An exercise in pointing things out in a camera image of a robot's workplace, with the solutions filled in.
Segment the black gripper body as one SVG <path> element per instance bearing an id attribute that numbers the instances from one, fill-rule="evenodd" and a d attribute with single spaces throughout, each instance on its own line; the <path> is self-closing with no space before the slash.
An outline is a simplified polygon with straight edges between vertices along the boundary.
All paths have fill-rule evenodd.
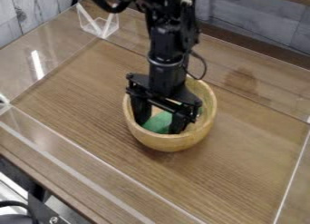
<path id="1" fill-rule="evenodd" d="M 128 73 L 125 93 L 131 97 L 148 100 L 155 106 L 169 112 L 188 113 L 188 123 L 196 121 L 202 106 L 200 98 L 185 86 L 188 57 L 175 62 L 163 62 L 148 58 L 148 74 Z"/>

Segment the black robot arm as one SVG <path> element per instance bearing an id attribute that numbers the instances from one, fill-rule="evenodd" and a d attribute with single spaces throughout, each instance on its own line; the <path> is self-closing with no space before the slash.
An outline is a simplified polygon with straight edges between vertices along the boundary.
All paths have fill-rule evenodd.
<path id="1" fill-rule="evenodd" d="M 145 15 L 149 50 L 148 73 L 128 73 L 125 88 L 129 95 L 135 122 L 144 124 L 151 108 L 159 107 L 169 114 L 171 134 L 180 133 L 196 121 L 200 98 L 187 89 L 188 57 L 199 42 L 200 30 L 196 24 L 195 0 L 93 0 L 96 5 L 112 14 L 128 7 Z"/>

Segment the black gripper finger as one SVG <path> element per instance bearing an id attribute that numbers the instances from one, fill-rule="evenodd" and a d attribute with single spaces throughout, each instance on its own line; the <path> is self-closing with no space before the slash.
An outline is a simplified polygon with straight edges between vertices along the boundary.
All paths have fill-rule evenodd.
<path id="1" fill-rule="evenodd" d="M 143 125 L 151 116 L 151 104 L 147 99 L 131 97 L 131 106 L 135 116 L 135 122 Z"/>
<path id="2" fill-rule="evenodd" d="M 172 122 L 168 127 L 169 134 L 179 134 L 187 127 L 188 124 L 188 113 L 187 112 L 176 112 L 172 115 Z"/>

